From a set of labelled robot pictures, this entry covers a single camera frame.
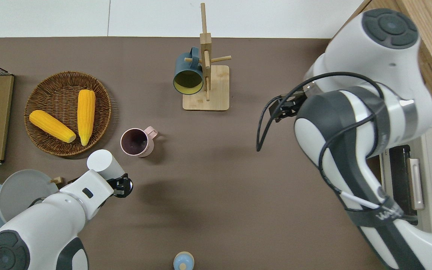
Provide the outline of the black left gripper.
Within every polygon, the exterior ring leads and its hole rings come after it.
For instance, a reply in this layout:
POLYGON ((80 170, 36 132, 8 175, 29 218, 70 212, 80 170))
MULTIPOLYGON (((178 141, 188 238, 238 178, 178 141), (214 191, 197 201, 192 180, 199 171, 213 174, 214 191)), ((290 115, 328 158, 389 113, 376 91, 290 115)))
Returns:
POLYGON ((126 198, 133 190, 133 182, 128 176, 107 179, 106 182, 115 190, 115 196, 117 198, 126 198))

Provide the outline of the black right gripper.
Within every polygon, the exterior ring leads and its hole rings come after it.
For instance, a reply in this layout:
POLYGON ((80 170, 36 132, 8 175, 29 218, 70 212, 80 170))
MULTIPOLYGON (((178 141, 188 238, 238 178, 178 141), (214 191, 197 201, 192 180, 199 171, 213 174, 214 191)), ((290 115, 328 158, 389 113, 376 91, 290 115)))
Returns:
POLYGON ((279 99, 271 99, 269 102, 268 108, 272 120, 281 121, 284 118, 296 116, 307 99, 304 92, 295 92, 286 101, 284 100, 285 97, 285 95, 280 95, 279 99))

